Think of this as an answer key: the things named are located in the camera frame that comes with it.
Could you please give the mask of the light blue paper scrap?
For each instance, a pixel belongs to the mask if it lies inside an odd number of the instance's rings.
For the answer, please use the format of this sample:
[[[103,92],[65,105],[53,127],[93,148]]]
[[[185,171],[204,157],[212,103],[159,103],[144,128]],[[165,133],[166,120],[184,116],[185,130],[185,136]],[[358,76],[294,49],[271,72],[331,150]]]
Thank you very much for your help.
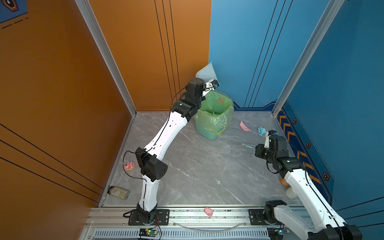
[[[259,133],[260,136],[264,136],[267,132],[268,131],[265,128],[263,128],[263,127],[259,127],[258,128],[258,133]]]

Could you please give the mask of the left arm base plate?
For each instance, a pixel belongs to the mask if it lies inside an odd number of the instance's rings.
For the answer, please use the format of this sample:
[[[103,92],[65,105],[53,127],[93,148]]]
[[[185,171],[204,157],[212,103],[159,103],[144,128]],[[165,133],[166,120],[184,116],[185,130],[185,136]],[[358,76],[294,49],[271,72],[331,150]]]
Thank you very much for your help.
[[[170,210],[169,209],[153,209],[146,212],[142,209],[136,209],[131,212],[129,217],[129,226],[167,226],[169,224]]]

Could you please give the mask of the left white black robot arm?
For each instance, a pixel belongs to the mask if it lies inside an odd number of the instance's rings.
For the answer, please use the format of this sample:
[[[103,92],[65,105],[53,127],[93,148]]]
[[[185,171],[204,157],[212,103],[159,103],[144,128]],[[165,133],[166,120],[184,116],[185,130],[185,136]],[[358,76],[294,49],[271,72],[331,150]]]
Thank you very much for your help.
[[[201,108],[206,94],[217,86],[217,80],[191,80],[184,88],[185,92],[171,106],[168,118],[157,135],[143,149],[137,148],[135,151],[143,176],[142,196],[137,211],[145,218],[152,219],[156,213],[159,182],[168,170],[168,165],[163,162],[167,149]]]

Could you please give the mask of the grey-green plastic dustpan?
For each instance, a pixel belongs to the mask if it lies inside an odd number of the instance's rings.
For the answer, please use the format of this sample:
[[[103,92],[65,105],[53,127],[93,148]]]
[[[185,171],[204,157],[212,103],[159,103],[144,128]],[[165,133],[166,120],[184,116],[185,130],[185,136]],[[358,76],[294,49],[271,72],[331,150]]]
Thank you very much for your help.
[[[218,80],[213,64],[209,63],[196,73],[196,78],[202,79],[205,83],[211,80]]]

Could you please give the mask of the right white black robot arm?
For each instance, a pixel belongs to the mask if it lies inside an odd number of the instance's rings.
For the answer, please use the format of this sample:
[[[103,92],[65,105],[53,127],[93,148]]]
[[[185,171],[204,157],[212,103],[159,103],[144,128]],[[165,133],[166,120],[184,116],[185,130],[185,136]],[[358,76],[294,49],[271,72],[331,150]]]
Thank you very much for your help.
[[[268,201],[264,216],[268,224],[281,224],[302,240],[361,240],[363,234],[355,225],[347,222],[331,207],[310,178],[304,165],[289,156],[287,140],[276,134],[266,134],[264,144],[256,146],[255,156],[266,160],[290,186],[289,198],[298,197],[307,210],[309,223],[281,200]]]

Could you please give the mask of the grey-green hand brush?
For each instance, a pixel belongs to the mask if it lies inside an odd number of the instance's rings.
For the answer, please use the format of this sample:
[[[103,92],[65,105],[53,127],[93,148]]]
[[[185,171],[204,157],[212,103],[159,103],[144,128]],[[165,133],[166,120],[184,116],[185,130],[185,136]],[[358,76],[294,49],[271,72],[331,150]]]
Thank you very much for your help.
[[[246,148],[250,148],[250,149],[255,149],[256,146],[253,146],[253,145],[248,145],[248,144],[242,144],[244,147]]]

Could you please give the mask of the pink paper scrap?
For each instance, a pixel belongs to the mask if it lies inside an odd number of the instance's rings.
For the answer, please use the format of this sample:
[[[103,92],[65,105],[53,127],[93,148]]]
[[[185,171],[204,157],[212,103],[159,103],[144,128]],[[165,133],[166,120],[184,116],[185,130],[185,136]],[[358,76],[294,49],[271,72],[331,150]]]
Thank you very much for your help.
[[[240,122],[240,128],[245,132],[251,132],[251,130],[243,123],[243,121]]]

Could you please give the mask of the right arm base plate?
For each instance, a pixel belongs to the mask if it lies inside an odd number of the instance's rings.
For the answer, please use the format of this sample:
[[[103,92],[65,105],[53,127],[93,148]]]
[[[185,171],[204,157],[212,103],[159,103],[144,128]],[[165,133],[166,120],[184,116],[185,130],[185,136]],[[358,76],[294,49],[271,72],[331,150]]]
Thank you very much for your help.
[[[268,225],[264,209],[249,209],[248,213],[252,226]]]

